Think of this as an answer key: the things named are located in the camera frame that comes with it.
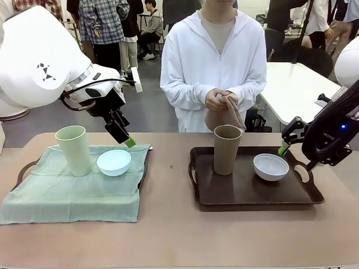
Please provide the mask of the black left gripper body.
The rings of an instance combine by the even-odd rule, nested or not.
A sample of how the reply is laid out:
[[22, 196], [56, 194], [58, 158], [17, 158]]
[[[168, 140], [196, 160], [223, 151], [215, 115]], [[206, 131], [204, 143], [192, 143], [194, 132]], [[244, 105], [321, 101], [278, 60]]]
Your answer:
[[123, 92], [118, 89], [111, 89], [111, 91], [105, 97], [97, 97], [85, 101], [85, 106], [95, 103], [92, 108], [86, 111], [92, 117], [101, 117], [106, 123], [111, 121], [111, 110], [118, 109], [125, 105], [125, 98]]

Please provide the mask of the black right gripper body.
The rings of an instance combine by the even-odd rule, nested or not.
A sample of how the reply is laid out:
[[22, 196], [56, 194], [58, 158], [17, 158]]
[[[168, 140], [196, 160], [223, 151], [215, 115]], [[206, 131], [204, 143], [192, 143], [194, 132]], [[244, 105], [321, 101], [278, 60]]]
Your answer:
[[311, 124], [302, 143], [302, 153], [310, 161], [336, 166], [352, 153], [352, 123]]

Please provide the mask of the person's left hand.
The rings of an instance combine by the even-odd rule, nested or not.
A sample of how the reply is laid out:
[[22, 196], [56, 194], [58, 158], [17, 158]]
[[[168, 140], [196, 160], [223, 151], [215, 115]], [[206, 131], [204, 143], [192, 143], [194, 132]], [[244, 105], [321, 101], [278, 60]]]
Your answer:
[[228, 109], [238, 109], [239, 97], [231, 91], [225, 91], [219, 101], [226, 105]]

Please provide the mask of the person's right hand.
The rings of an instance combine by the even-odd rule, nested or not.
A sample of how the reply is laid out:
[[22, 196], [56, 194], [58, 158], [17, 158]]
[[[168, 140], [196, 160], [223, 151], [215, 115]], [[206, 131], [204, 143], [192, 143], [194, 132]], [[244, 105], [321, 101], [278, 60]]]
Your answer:
[[226, 96], [227, 92], [217, 88], [210, 90], [205, 98], [206, 108], [208, 108], [211, 111], [225, 110], [227, 108], [225, 103], [222, 102], [220, 98], [217, 98], [218, 95]]

